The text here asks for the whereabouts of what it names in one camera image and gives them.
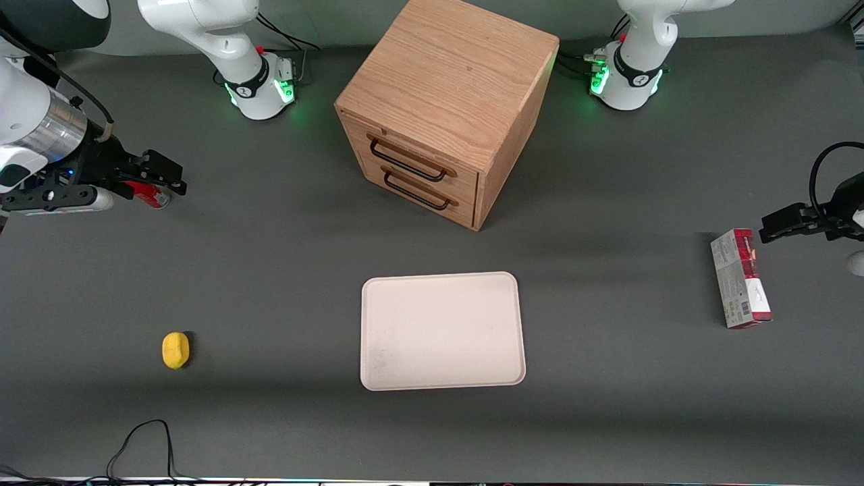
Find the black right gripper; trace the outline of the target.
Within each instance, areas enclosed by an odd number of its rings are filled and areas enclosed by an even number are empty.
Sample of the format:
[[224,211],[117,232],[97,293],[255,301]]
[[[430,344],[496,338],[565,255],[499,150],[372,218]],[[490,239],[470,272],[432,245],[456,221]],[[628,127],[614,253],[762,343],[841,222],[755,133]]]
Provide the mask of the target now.
[[104,142],[84,139],[64,164],[74,170],[75,184],[104,188],[124,199],[186,194],[180,164],[155,150],[136,156],[126,151],[117,136]]

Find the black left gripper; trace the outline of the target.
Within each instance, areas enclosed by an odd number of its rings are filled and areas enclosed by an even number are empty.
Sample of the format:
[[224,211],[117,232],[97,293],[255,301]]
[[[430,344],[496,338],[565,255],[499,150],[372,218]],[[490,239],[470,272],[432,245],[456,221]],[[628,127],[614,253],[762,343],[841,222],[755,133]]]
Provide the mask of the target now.
[[793,203],[761,219],[759,237],[763,244],[793,235],[825,233],[827,241],[842,238],[863,240],[863,172],[846,179],[825,203],[830,229],[821,221],[817,210],[802,202]]

